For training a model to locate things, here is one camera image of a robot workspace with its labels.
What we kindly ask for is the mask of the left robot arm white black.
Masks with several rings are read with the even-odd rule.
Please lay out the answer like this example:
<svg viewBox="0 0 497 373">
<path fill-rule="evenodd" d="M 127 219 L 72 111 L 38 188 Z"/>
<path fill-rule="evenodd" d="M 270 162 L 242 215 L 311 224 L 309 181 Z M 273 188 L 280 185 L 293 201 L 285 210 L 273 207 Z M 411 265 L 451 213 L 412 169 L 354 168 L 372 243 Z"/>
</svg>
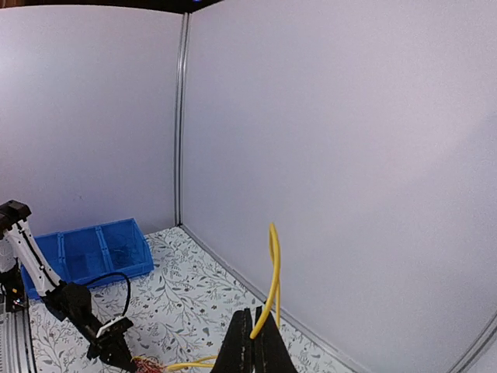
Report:
<svg viewBox="0 0 497 373">
<path fill-rule="evenodd" d="M 57 319 L 68 319 L 89 342 L 87 358 L 98 358 L 102 363 L 136 372 L 132 354 L 124 338 L 133 323 L 123 313 L 103 323 L 92 313 L 92 296 L 85 284 L 66 282 L 50 266 L 33 237 L 28 223 L 31 210 L 17 200 L 1 205 L 1 240 L 12 248 L 7 255 L 6 268 L 1 270 L 1 285 L 14 307 L 19 307 L 23 281 L 22 264 L 35 285 L 36 292 L 47 310 Z"/>
</svg>

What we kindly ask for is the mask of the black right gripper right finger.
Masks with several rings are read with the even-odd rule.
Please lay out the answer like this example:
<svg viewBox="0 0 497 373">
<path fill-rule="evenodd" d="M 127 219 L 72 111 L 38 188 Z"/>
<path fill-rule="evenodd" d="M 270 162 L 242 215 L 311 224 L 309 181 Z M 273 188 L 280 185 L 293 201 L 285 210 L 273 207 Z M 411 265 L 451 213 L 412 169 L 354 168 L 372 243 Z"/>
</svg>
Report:
<svg viewBox="0 0 497 373">
<path fill-rule="evenodd" d="M 297 373 L 272 313 L 253 340 L 252 361 L 256 373 Z"/>
</svg>

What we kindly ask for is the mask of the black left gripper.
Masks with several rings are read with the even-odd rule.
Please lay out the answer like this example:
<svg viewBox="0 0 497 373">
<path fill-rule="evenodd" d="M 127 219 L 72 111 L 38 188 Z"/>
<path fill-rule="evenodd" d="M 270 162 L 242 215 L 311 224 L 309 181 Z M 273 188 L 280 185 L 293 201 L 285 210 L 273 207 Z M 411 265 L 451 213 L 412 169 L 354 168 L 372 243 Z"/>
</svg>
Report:
<svg viewBox="0 0 497 373">
<path fill-rule="evenodd" d="M 59 320 L 68 319 L 89 342 L 88 359 L 98 357 L 109 366 L 136 371 L 136 364 L 123 337 L 111 340 L 96 338 L 103 324 L 92 313 L 92 297 L 87 287 L 61 281 L 54 290 L 48 292 L 48 309 Z"/>
</svg>

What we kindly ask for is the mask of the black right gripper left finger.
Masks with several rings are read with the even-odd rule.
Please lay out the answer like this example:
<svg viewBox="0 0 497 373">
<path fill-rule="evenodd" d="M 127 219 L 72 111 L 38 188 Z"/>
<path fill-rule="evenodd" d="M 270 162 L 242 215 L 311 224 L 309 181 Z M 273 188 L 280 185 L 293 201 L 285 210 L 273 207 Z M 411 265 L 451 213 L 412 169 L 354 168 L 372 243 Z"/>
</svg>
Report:
<svg viewBox="0 0 497 373">
<path fill-rule="evenodd" d="M 252 371 L 252 314 L 236 311 L 224 336 L 211 373 L 250 373 Z"/>
</svg>

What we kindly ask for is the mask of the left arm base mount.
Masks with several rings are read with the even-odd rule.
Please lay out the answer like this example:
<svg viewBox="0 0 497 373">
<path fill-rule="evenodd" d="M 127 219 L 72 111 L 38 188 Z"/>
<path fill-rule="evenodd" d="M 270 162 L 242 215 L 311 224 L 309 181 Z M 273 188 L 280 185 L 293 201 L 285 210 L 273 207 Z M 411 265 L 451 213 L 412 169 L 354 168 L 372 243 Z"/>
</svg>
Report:
<svg viewBox="0 0 497 373">
<path fill-rule="evenodd" d="M 1 291 L 5 296 L 7 312 L 20 312 L 26 308 L 26 292 L 18 266 L 1 272 Z"/>
</svg>

